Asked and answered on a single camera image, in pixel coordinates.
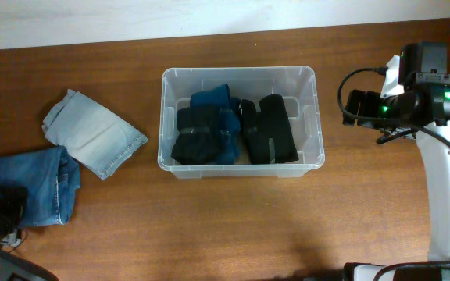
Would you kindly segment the dark blue jeans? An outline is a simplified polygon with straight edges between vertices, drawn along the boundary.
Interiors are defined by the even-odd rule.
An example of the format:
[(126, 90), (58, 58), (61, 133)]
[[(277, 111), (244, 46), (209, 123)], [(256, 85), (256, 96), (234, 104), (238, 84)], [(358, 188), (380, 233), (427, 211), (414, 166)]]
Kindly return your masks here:
[(73, 214), (80, 167), (63, 146), (0, 158), (3, 189), (26, 189), (19, 227), (65, 225)]

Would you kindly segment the light blue jeans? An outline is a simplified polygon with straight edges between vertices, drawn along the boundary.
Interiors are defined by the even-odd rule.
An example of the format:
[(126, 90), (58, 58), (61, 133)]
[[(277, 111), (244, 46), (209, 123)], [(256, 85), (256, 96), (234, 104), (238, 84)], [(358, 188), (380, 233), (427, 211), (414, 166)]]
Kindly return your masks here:
[(69, 89), (41, 126), (48, 141), (100, 179), (110, 177), (148, 138), (88, 96)]

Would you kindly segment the black garment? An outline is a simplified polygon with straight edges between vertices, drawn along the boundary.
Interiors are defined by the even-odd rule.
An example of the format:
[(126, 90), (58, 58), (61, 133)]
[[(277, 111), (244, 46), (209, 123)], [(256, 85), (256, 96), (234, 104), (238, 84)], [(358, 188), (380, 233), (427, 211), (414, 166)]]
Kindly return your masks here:
[(270, 94), (258, 102), (241, 101), (242, 133), (253, 165), (282, 164), (299, 160), (284, 99)]

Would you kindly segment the navy blue garment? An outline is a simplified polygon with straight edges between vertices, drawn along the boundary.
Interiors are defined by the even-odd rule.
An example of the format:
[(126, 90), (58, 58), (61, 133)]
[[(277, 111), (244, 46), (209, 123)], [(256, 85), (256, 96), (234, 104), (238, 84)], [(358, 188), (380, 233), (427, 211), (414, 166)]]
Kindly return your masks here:
[(231, 96), (228, 84), (222, 84), (209, 91), (200, 91), (191, 96), (190, 106), (215, 105), (219, 112), (218, 136), (223, 150), (214, 162), (218, 165), (233, 165), (241, 154), (238, 134), (241, 131), (239, 106), (241, 100)]

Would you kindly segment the dark grey garment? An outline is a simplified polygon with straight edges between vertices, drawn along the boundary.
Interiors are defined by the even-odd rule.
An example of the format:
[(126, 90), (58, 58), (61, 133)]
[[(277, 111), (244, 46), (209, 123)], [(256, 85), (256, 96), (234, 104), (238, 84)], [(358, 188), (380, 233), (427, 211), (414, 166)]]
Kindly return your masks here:
[(182, 108), (177, 112), (178, 136), (171, 157), (181, 165), (205, 165), (223, 150), (218, 136), (219, 109), (214, 105)]

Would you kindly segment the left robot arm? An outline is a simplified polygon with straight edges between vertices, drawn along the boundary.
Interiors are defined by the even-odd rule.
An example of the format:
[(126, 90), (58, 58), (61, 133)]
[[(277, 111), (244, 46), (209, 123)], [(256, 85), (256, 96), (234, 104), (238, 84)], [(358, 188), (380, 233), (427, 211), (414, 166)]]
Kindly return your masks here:
[(24, 187), (0, 187), (0, 280), (1, 281), (58, 281), (52, 272), (24, 258), (5, 251), (17, 249), (25, 240), (19, 228), (27, 203)]

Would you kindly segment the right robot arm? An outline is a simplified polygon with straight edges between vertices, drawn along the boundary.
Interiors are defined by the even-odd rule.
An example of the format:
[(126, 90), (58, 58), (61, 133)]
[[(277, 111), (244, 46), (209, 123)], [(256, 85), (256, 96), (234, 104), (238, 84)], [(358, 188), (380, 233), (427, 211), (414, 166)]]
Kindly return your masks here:
[(450, 74), (447, 45), (421, 41), (374, 71), (385, 78), (381, 92), (353, 90), (338, 105), (346, 126), (381, 132), (378, 144), (416, 141), (423, 159), (430, 207), (427, 261), (393, 265), (348, 262), (314, 280), (450, 280)]

